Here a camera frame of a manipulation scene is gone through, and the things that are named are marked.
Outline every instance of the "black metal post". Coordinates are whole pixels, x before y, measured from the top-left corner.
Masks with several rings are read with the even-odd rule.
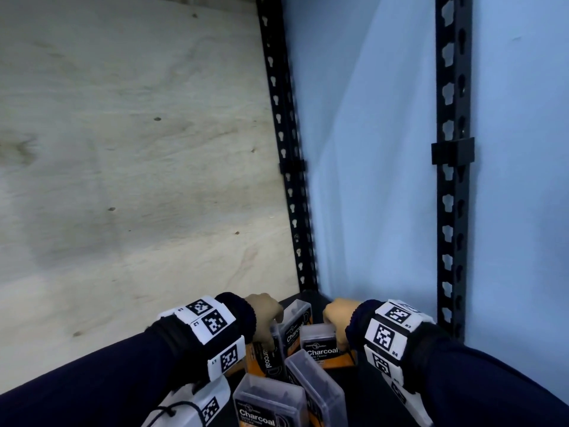
[[[436,0],[437,322],[464,341],[471,124],[472,0]]]
[[[281,0],[256,1],[298,285],[301,292],[318,290],[307,199],[306,163],[302,159],[296,127]]]

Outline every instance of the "blue wall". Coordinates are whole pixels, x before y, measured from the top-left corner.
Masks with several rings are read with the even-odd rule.
[[[435,315],[434,0],[283,0],[322,292]],[[475,0],[466,343],[569,402],[569,0]]]

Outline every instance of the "charcoal dental flosser box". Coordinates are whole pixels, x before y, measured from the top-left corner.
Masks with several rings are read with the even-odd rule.
[[[304,389],[246,374],[233,393],[239,427],[309,427]]]
[[[341,352],[336,343],[332,324],[319,323],[301,327],[301,349],[304,349],[323,368],[353,367],[357,364],[355,351]]]
[[[281,333],[276,322],[271,325],[274,351],[267,351],[260,343],[250,343],[245,349],[245,371],[254,376],[285,380]]]
[[[301,348],[301,327],[312,323],[312,306],[310,303],[296,299],[284,309],[283,322],[279,329],[283,344],[284,357],[291,356]]]
[[[312,427],[348,427],[344,391],[308,352],[296,352],[285,365],[289,382],[306,391]]]

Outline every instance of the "black shelf surface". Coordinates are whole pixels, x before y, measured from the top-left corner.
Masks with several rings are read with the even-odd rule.
[[[284,301],[283,307],[296,299],[309,302],[315,323],[322,323],[322,312],[330,302],[315,291],[304,291]],[[417,423],[388,387],[380,373],[366,361],[360,361],[354,368],[328,370],[330,376],[344,389],[348,422],[350,427],[416,427]],[[244,373],[236,373],[229,380],[234,391]],[[225,405],[220,414],[210,424],[212,427],[237,427],[237,417],[233,407],[233,398]]]

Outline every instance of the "sleeve cuff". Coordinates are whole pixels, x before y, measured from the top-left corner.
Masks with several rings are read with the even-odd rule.
[[[365,332],[375,311],[383,305],[384,301],[369,299],[362,302],[352,314],[350,325],[346,327],[346,337],[350,347],[356,351],[364,350]]]
[[[235,316],[239,324],[239,331],[245,338],[245,344],[251,343],[257,328],[257,317],[251,304],[231,292],[219,294],[215,299],[220,303],[224,303],[225,307]]]

